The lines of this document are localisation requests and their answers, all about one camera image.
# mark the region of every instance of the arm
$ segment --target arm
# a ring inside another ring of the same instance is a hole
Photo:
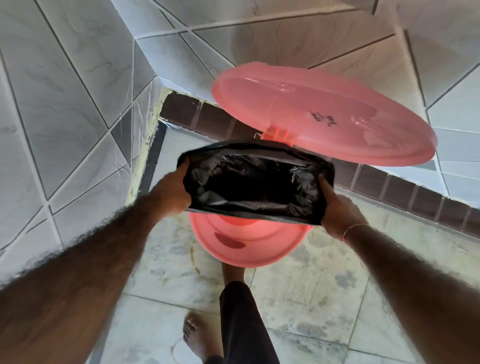
[[[0,363],[84,364],[152,228],[191,202],[188,163],[81,243],[0,291]]]
[[[480,293],[368,226],[350,199],[320,183],[326,232],[362,259],[425,362],[480,362]]]

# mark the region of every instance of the bracelet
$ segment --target bracelet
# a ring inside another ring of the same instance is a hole
[[[347,232],[348,232],[350,229],[352,229],[352,228],[354,228],[354,227],[356,227],[356,226],[369,226],[369,225],[367,225],[367,224],[355,224],[355,225],[350,226],[348,229],[345,230],[345,232],[343,233],[343,235],[342,235],[342,237],[340,238],[340,240],[344,242],[344,241],[345,241],[345,235],[347,234]]]

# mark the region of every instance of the foot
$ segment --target foot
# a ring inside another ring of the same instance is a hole
[[[230,264],[222,262],[223,282],[225,286],[233,281],[244,282],[245,268],[231,266]]]
[[[195,313],[190,313],[183,322],[183,341],[204,363],[209,357],[223,357],[223,349],[215,338],[215,332]]]

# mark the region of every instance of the trash bag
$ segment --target trash bag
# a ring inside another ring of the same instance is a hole
[[[326,202],[318,183],[333,185],[333,164],[284,143],[248,139],[214,143],[183,153],[188,211],[238,218],[320,225]]]

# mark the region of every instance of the stained floor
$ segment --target stained floor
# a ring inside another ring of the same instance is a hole
[[[208,144],[168,129],[154,182],[185,150]],[[353,197],[370,223],[439,268],[480,287],[480,245]],[[364,264],[314,228],[289,256],[249,269],[256,299],[282,364],[422,363]],[[193,234],[188,214],[161,221],[121,298],[102,364],[200,364],[181,340],[198,310],[219,323],[220,263]]]

